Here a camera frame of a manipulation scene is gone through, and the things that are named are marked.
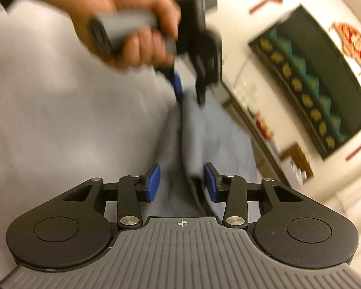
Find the silver rivet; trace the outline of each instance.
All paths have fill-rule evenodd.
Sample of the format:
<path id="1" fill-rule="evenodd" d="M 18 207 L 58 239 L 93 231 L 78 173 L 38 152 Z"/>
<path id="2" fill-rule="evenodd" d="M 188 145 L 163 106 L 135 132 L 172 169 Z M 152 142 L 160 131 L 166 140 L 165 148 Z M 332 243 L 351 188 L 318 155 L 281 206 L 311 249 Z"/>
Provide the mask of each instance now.
<path id="1" fill-rule="evenodd" d="M 226 218 L 226 223 L 232 226 L 239 226 L 245 223 L 245 219 L 240 216 L 230 216 Z"/>
<path id="2" fill-rule="evenodd" d="M 139 222 L 139 218 L 137 218 L 136 216 L 124 216 L 120 219 L 120 223 L 126 226 L 132 226 L 135 225 Z"/>

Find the ribbed rubber surface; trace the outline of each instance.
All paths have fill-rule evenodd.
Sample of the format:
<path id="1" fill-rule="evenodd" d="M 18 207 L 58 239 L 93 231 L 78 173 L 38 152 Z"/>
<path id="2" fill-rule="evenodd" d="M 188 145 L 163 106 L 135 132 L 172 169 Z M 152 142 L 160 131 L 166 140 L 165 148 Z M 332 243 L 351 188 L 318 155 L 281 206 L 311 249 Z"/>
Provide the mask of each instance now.
<path id="1" fill-rule="evenodd" d="M 142 229 L 120 233 L 96 262 L 69 272 L 19 267 L 4 289 L 198 289 L 361 288 L 346 264 L 301 270 L 258 250 L 247 233 L 227 229 L 215 218 L 152 218 Z"/>

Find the hand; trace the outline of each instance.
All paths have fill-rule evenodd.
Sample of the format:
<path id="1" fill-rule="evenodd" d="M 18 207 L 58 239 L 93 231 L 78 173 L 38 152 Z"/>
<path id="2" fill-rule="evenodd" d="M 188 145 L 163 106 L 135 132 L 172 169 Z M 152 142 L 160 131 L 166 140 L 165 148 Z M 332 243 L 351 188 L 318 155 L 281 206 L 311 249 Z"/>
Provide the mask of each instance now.
<path id="1" fill-rule="evenodd" d="M 126 68 L 150 64 L 154 66 L 171 65 L 172 54 L 166 53 L 164 40 L 158 31 L 149 27 L 131 34 L 123 47 L 123 53 L 118 58 L 104 58 L 97 53 L 88 30 L 89 20 L 97 13 L 116 13 L 120 9 L 151 9 L 158 16 L 166 34 L 178 37 L 178 24 L 181 13 L 173 0 L 41 0 L 66 11 L 75 27 L 82 43 L 90 52 L 99 56 L 105 63 Z"/>

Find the light blue cloth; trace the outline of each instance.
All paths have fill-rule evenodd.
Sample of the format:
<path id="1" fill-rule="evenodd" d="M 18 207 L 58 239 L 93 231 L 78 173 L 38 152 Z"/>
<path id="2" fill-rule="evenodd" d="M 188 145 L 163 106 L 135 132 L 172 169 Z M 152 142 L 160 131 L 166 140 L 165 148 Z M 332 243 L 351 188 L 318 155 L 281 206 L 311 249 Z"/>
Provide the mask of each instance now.
<path id="1" fill-rule="evenodd" d="M 203 166 L 211 162 L 220 174 L 235 174 L 260 183 L 251 138 L 239 128 L 212 97 L 200 107 L 194 92 L 186 92 L 182 105 L 168 115 L 156 155 L 161 166 L 161 184 L 155 200 L 141 204 L 143 220 L 149 216 L 197 217 L 216 215 L 221 220 L 226 203 L 213 203 L 204 184 L 207 202 L 197 197 L 192 179 L 203 180 Z M 249 217 L 259 215 L 251 204 Z"/>

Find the gray rubber grip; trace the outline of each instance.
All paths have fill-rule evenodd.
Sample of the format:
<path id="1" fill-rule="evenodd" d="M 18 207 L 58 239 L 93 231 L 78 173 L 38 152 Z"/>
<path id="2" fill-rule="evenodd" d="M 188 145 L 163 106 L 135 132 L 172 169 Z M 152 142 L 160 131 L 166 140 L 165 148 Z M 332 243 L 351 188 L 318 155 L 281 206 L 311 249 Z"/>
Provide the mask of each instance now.
<path id="1" fill-rule="evenodd" d="M 127 36 L 145 26 L 160 28 L 153 12 L 126 10 L 116 14 L 99 14 L 90 20 L 89 30 L 97 50 L 110 57 L 120 55 Z M 166 52 L 176 54 L 175 41 L 166 36 L 164 41 Z"/>
<path id="2" fill-rule="evenodd" d="M 4 289 L 361 289 L 361 277 L 347 264 L 322 270 L 284 265 L 261 252 L 246 231 L 223 227 L 214 217 L 151 218 L 140 229 L 122 231 L 103 257 L 84 267 L 41 272 L 20 266 L 0 285 Z"/>

